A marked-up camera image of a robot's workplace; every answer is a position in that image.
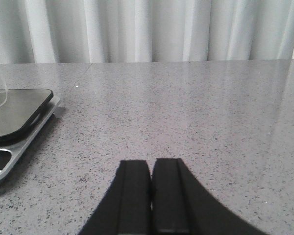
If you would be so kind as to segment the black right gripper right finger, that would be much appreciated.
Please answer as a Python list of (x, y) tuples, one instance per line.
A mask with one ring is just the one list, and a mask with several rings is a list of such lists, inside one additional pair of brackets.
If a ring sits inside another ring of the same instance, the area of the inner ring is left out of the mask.
[(155, 235), (262, 235), (209, 193), (181, 159), (159, 158), (152, 174)]

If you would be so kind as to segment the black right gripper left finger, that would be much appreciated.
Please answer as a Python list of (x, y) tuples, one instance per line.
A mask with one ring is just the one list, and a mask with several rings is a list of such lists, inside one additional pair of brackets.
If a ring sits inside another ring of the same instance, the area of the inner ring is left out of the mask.
[(121, 161), (105, 196), (79, 234), (151, 234), (150, 189), (150, 171), (146, 161)]

